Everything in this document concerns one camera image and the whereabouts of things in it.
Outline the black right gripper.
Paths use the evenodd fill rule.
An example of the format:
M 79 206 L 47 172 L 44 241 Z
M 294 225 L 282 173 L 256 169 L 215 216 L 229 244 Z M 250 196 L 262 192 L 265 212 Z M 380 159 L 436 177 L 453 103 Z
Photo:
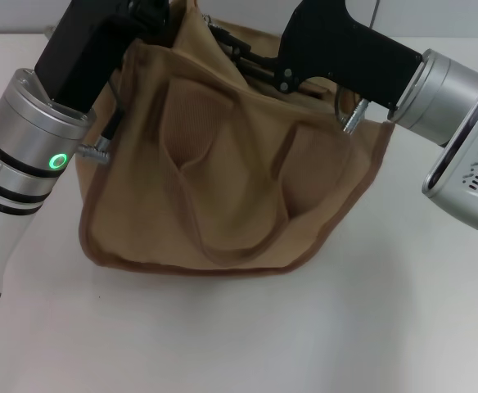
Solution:
M 397 107 L 422 54 L 354 20 L 344 0 L 304 0 L 293 12 L 276 58 L 231 35 L 221 38 L 246 79 L 281 93 L 322 77 L 389 110 Z

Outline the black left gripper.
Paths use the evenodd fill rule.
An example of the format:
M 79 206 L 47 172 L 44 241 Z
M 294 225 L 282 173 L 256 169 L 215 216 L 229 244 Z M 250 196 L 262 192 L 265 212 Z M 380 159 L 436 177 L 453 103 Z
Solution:
M 161 34 L 168 1 L 75 0 L 67 7 L 34 70 L 49 98 L 87 113 L 129 45 Z

